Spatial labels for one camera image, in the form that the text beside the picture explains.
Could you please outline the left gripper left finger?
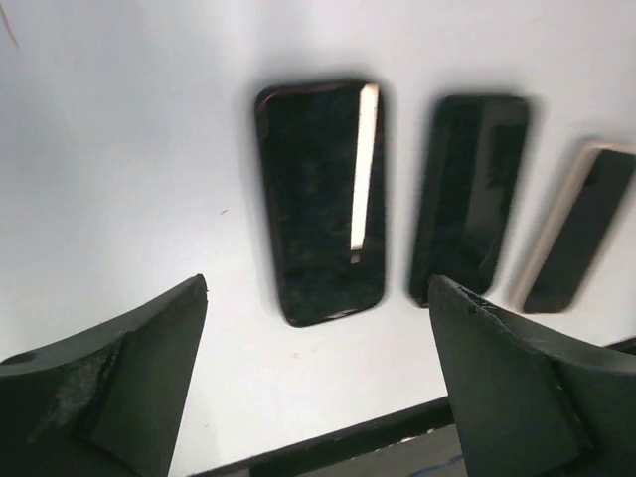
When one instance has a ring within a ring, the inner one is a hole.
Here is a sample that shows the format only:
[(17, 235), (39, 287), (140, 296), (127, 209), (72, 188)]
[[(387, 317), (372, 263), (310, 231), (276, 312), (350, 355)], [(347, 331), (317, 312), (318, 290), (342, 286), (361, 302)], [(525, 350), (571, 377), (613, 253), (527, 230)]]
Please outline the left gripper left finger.
[(198, 274), (1, 363), (4, 476), (165, 476), (207, 314)]

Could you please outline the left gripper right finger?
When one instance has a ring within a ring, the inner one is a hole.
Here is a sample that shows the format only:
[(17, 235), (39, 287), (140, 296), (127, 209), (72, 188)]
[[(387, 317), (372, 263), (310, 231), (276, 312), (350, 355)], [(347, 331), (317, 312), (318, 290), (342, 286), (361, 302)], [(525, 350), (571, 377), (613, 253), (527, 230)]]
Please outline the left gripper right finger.
[(580, 341), (445, 276), (428, 295), (468, 475), (634, 475), (634, 341)]

